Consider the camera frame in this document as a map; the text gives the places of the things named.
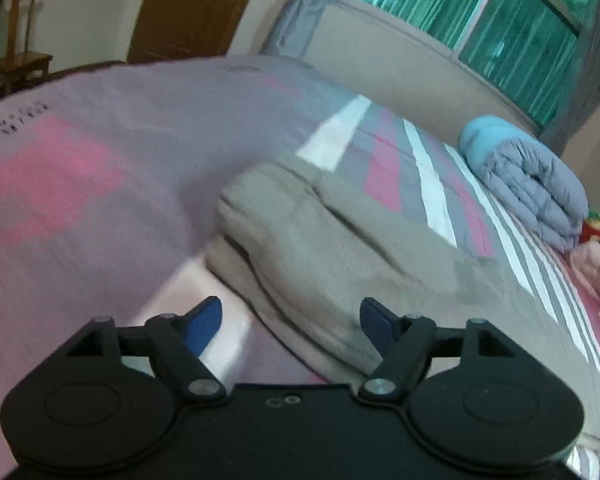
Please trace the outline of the window with green curtain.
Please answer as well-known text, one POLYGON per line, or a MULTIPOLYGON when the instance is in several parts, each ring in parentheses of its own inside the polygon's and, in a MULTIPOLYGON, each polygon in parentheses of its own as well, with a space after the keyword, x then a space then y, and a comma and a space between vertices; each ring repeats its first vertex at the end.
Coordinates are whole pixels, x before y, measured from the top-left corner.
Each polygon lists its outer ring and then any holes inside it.
POLYGON ((588 0, 358 0, 450 51, 540 127, 555 117, 588 0))

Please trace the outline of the grey-brown fleece pants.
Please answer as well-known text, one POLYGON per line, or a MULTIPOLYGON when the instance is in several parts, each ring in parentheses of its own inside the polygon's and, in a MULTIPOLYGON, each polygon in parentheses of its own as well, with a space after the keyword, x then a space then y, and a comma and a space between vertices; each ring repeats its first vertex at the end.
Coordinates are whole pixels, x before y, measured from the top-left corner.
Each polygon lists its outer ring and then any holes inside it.
POLYGON ((483 318, 577 393, 579 443, 600 451, 600 372, 506 266, 294 156, 240 174, 216 213, 208 268, 315 373, 357 386, 378 367, 360 324, 367 297, 442 327, 483 318))

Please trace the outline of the striped pink grey bed sheet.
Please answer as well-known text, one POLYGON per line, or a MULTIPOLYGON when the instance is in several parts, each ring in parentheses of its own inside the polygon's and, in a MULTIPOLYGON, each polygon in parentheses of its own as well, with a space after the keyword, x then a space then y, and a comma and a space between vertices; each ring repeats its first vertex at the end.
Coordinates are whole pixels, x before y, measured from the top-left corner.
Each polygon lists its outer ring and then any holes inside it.
MULTIPOLYGON (((225 310, 204 362, 238 382, 314 382, 204 268, 221 188, 297 153, 476 256, 500 260, 600 372, 600 305, 455 148, 288 58, 118 66, 0 102, 0 405, 99 315, 225 310)), ((0 478, 14 461, 0 429, 0 478)))

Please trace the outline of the grey side curtain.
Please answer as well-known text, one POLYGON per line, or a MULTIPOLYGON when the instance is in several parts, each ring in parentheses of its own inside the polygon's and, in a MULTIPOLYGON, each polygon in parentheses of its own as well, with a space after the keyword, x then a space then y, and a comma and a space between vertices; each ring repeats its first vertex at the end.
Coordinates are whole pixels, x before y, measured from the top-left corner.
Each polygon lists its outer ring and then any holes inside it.
POLYGON ((287 0, 260 53, 302 58, 330 0, 287 0))

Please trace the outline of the brown wooden door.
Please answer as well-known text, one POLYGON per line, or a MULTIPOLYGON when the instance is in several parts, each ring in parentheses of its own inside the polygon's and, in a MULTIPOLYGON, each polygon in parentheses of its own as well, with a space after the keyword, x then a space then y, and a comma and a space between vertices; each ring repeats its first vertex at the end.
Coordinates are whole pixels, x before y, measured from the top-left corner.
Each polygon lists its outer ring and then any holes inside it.
POLYGON ((143 0, 130 64, 227 54, 249 0, 143 0))

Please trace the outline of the folded blue grey quilt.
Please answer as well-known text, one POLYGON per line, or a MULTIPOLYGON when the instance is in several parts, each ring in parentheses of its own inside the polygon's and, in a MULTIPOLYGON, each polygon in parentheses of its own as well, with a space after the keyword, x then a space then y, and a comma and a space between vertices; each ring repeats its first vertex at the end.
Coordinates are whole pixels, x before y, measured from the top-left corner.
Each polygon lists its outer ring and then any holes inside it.
POLYGON ((588 198, 578 177, 549 148, 502 118, 481 116, 465 125, 458 150, 529 231, 561 252, 576 247, 588 198))

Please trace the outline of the wooden chair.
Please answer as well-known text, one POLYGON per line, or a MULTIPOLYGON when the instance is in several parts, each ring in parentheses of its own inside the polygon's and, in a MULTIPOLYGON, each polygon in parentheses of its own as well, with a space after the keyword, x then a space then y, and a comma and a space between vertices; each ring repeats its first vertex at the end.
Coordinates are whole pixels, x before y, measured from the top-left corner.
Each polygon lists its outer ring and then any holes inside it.
POLYGON ((50 76, 53 55, 31 49, 32 28, 38 0, 0 0, 0 14, 8 6, 6 44, 0 56, 0 96, 9 96, 18 84, 27 84, 31 74, 40 81, 50 76))

